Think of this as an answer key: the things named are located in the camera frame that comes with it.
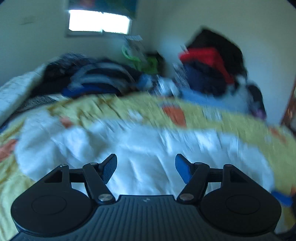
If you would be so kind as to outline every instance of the window pane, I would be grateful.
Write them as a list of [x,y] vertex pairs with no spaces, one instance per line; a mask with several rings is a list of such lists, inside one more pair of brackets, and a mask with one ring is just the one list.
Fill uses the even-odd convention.
[[129,25],[127,16],[103,13],[103,30],[106,32],[128,34]]
[[102,13],[86,10],[70,10],[69,29],[72,31],[102,31]]

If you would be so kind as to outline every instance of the yellow blanket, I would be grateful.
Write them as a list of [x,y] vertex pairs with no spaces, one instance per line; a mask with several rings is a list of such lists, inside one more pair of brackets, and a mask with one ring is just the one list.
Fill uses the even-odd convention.
[[[164,106],[180,109],[185,125],[176,124],[174,114],[164,111]],[[214,111],[178,99],[151,97],[148,94],[131,95],[118,98],[112,95],[88,96],[78,100],[58,102],[48,107],[54,116],[68,117],[74,124],[88,128],[96,119],[125,119],[140,121],[145,125],[166,128],[216,129],[233,133],[242,141],[258,146],[274,171],[276,189],[289,194],[292,185],[296,186],[296,142],[293,136],[281,128],[268,128],[263,122],[252,117]],[[143,119],[137,120],[133,113],[139,113]],[[0,145],[15,138],[23,120],[0,135]],[[9,240],[17,230],[10,216],[10,207],[22,192],[34,182],[23,175],[12,154],[0,163],[0,240]],[[287,224],[295,221],[284,210]]]

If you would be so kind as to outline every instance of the wall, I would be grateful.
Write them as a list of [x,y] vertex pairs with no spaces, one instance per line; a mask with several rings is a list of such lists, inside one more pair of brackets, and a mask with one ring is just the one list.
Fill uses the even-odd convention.
[[[68,0],[5,0],[0,5],[0,86],[43,62],[73,51],[90,57],[123,60],[123,38],[65,37]],[[140,34],[151,48],[155,0],[139,0],[138,17],[131,34]],[[36,21],[21,25],[23,19]]]
[[168,63],[208,26],[242,50],[250,80],[262,90],[268,122],[279,123],[296,75],[296,9],[285,0],[158,0],[153,45]]

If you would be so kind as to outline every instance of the red cloth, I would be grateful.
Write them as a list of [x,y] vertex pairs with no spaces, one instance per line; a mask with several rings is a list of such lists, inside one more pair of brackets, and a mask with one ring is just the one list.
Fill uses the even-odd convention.
[[215,48],[191,48],[188,52],[180,54],[179,59],[182,63],[198,60],[218,70],[227,84],[234,84],[233,77],[226,71],[223,59]]

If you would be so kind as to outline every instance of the silver bolt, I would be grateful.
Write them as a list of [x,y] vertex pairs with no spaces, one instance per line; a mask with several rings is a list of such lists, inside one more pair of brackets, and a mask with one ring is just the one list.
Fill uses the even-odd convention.
[[102,202],[111,201],[112,198],[113,198],[113,196],[111,194],[107,194],[107,193],[101,194],[99,196],[99,200],[102,201]]
[[194,199],[194,196],[190,193],[183,193],[179,196],[182,201],[191,201]]

